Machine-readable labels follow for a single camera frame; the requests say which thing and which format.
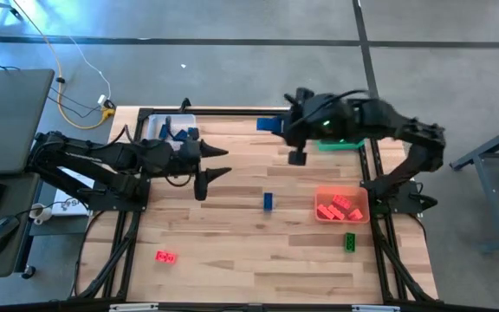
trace red plastic container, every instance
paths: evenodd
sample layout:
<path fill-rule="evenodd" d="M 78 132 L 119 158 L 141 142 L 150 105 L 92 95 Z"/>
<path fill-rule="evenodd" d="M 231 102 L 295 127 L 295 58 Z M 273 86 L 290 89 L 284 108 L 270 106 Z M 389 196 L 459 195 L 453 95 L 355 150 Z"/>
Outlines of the red plastic container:
<path fill-rule="evenodd" d="M 335 195 L 341 195 L 352 203 L 348 209 L 338 208 L 336 205 L 334 206 L 346 216 L 343 220 L 340 220 L 339 218 L 327 218 L 318 209 L 319 205 L 324 205 L 325 207 L 332 205 Z M 314 210 L 315 218 L 321 222 L 365 224 L 369 222 L 369 200 L 367 198 L 367 190 L 362 187 L 346 185 L 319 186 L 317 187 L 317 190 L 315 190 Z M 349 217 L 349 215 L 355 210 L 360 211 L 361 215 L 363 215 L 362 219 L 352 220 Z"/>

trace white paper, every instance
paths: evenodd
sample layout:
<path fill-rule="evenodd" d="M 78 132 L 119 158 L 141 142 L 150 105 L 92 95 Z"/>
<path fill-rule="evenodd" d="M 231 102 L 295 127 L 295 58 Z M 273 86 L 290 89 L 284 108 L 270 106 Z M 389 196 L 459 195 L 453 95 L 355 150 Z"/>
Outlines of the white paper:
<path fill-rule="evenodd" d="M 94 181 L 92 179 L 86 178 L 78 172 L 74 172 L 67 168 L 60 168 L 63 172 L 69 176 L 79 180 L 88 187 L 94 187 Z M 86 206 L 78 201 L 76 198 L 70 198 L 70 196 L 61 190 L 57 190 L 55 194 L 54 202 L 64 202 L 67 203 L 55 204 L 51 207 L 51 214 L 53 216 L 86 216 L 88 214 Z"/>

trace green lego brick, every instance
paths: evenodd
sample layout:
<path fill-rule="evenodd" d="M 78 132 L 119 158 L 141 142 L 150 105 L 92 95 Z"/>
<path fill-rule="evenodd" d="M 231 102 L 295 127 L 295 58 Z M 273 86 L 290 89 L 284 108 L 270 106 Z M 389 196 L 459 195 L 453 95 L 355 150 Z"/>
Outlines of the green lego brick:
<path fill-rule="evenodd" d="M 346 252 L 355 252 L 355 234 L 346 233 Z"/>
<path fill-rule="evenodd" d="M 354 144 L 354 143 L 347 143 L 344 140 L 318 140 L 317 141 L 317 148 L 319 148 L 319 151 L 347 151 L 347 150 L 356 150 L 360 147 L 362 147 L 365 144 L 365 141 L 362 140 L 361 142 Z"/>

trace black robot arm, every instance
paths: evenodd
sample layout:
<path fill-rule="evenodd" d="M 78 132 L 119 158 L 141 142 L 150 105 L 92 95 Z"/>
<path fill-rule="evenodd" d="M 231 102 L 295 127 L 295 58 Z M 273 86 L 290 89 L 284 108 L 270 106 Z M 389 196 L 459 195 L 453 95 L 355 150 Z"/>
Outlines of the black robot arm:
<path fill-rule="evenodd" d="M 123 128 L 120 136 L 125 132 L 128 135 L 127 131 L 126 127 Z M 83 204 L 96 204 L 94 208 L 97 209 L 97 204 L 121 202 L 113 207 L 125 211 L 135 211 L 132 207 L 136 204 L 139 207 L 146 205 L 149 180 L 152 178 L 195 176 L 195 198 L 205 200 L 207 185 L 230 170 L 219 168 L 202 172 L 202 158 L 221 156 L 228 152 L 209 146 L 197 138 L 188 137 L 174 151 L 169 143 L 162 140 L 131 140 L 130 143 L 123 143 L 118 142 L 119 137 L 102 145 L 89 140 L 72 139 L 59 132 L 39 133 L 29 156 L 27 170 L 39 173 L 44 181 L 78 198 Z M 60 167 L 91 178 L 96 185 L 94 188 L 88 187 L 67 175 Z"/>
<path fill-rule="evenodd" d="M 390 174 L 364 185 L 370 196 L 383 198 L 420 172 L 434 172 L 443 164 L 444 129 L 437 124 L 426 125 L 416 118 L 398 114 L 392 105 L 378 98 L 347 98 L 366 91 L 344 94 L 317 94 L 298 88 L 296 96 L 285 94 L 292 104 L 289 112 L 280 116 L 282 136 L 287 145 L 296 147 L 288 154 L 291 165 L 305 165 L 303 149 L 306 140 L 345 140 L 357 143 L 365 138 L 381 140 L 387 137 L 412 143 L 407 159 Z"/>

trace white cable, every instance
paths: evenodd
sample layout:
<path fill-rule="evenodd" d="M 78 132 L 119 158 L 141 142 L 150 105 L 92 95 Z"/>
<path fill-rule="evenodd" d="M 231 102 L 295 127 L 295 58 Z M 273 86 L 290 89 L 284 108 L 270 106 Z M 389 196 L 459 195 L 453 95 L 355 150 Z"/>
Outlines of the white cable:
<path fill-rule="evenodd" d="M 73 39 L 72 36 L 68 36 L 68 38 L 75 44 L 76 48 L 78 49 L 78 52 L 80 52 L 80 55 L 82 55 L 84 62 L 86 62 L 86 64 L 89 67 L 93 68 L 96 72 L 98 72 L 98 74 L 100 74 L 101 78 L 103 78 L 103 80 L 107 83 L 107 90 L 109 91 L 107 98 L 109 100 L 111 100 L 111 83 L 109 83 L 109 81 L 107 79 L 105 79 L 105 76 L 103 75 L 103 73 L 101 73 L 101 71 L 99 69 L 97 69 L 94 65 L 92 65 L 90 62 L 87 61 L 86 56 L 84 56 L 84 53 L 82 53 L 82 50 L 80 49 L 80 46 L 78 45 L 78 43 L 76 43 L 75 39 Z"/>

